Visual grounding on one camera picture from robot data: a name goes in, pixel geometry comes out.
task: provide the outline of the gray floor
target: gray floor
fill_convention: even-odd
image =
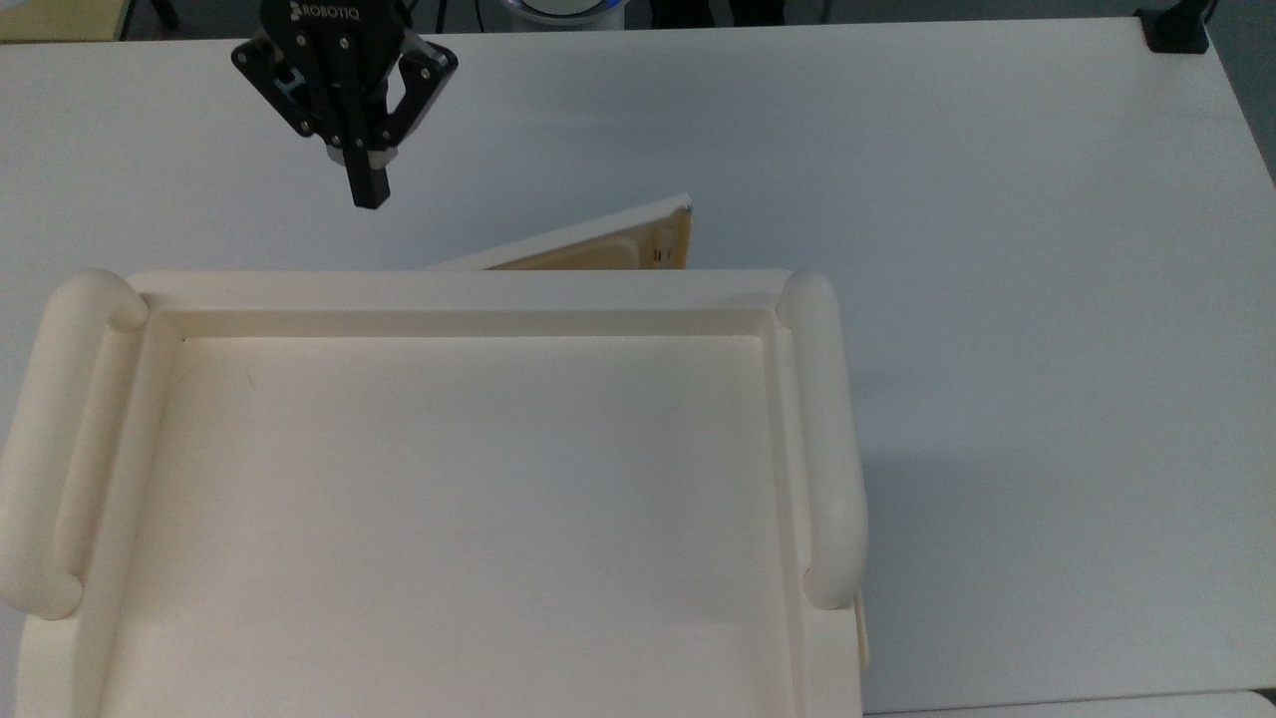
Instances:
[[[900,23],[1014,18],[1128,17],[1138,6],[1168,6],[1168,0],[831,0],[835,23]],[[125,40],[158,37],[248,37],[258,26],[260,0],[172,0],[182,24],[175,33],[160,28],[147,0],[134,0]],[[509,14],[500,0],[450,0],[444,32],[478,32],[482,13],[487,32],[509,32]],[[720,26],[730,24],[727,0],[709,0]],[[822,0],[789,0],[789,24],[819,22]],[[420,0],[413,11],[421,32],[434,28],[439,0]],[[625,26],[648,28],[647,0],[630,0]],[[1249,120],[1254,140],[1276,176],[1276,0],[1220,0],[1210,34]]]

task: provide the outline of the table surface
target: table surface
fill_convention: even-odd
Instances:
[[[892,718],[1276,718],[1276,707],[1254,692],[1217,692],[1081,700],[892,713]]]
[[[866,712],[1276,685],[1276,190],[1212,50],[1133,19],[445,43],[376,212],[231,42],[0,47],[0,430],[82,267],[417,268],[685,190],[690,267],[841,289]]]

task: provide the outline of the cable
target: cable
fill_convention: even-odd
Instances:
[[[434,17],[434,34],[443,34],[443,23],[448,19],[448,0],[439,0],[439,14]]]
[[[416,4],[421,0],[412,0],[411,5],[403,3],[403,0],[396,0],[394,10],[403,18],[403,26],[412,29],[412,10],[416,9]]]

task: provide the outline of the cream plastic tray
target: cream plastic tray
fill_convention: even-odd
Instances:
[[[18,717],[860,715],[842,351],[812,272],[77,274]]]

